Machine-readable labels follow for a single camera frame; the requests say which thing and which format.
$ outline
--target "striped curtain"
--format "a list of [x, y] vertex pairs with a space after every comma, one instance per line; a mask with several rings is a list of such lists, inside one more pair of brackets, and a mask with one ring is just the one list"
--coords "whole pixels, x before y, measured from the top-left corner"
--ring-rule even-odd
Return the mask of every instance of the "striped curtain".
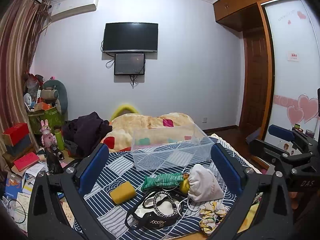
[[[19, 122], [29, 126], [30, 138], [36, 148], [23, 100], [23, 88], [50, 2], [14, 0], [0, 21], [0, 133]], [[6, 148], [0, 136], [0, 155]]]

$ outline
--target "blue clamp pad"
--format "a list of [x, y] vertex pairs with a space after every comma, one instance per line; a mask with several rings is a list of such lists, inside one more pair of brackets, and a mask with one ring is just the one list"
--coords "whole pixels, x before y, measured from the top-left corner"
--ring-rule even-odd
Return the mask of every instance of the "blue clamp pad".
[[246, 183], [246, 176], [241, 163], [231, 157], [220, 143], [211, 147], [211, 159], [218, 168], [228, 190], [240, 196]]
[[85, 164], [87, 165], [86, 169], [83, 171], [82, 170], [83, 167], [77, 168], [78, 172], [76, 174], [76, 177], [78, 177], [80, 182], [78, 192], [82, 197], [91, 192], [108, 158], [109, 158], [108, 146], [103, 143], [100, 143], [92, 152], [92, 154], [89, 155], [87, 158], [85, 158], [89, 162], [89, 164], [88, 163]]
[[293, 132], [290, 130], [284, 129], [280, 126], [276, 126], [276, 125], [272, 124], [268, 128], [268, 132], [271, 135], [276, 136], [276, 137], [283, 139], [285, 141], [288, 141], [288, 142], [294, 141]]

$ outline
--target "plastic storage box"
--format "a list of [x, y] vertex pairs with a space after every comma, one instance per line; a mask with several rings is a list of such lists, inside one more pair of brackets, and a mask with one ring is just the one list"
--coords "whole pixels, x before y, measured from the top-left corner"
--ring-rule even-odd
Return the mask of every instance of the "plastic storage box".
[[141, 129], [133, 132], [131, 154], [138, 171], [211, 160], [213, 142], [196, 125]]

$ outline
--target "small monitor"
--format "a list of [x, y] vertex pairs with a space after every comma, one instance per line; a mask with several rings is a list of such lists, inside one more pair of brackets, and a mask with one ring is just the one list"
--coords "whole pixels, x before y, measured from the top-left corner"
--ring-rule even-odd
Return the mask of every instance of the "small monitor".
[[116, 53], [115, 75], [144, 75], [144, 53]]

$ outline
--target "air conditioner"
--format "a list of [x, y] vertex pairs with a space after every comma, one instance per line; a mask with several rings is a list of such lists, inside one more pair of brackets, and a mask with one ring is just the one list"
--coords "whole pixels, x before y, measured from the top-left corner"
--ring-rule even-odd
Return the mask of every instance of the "air conditioner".
[[92, 12], [97, 6], [98, 0], [64, 0], [53, 6], [51, 20], [54, 22], [76, 14]]

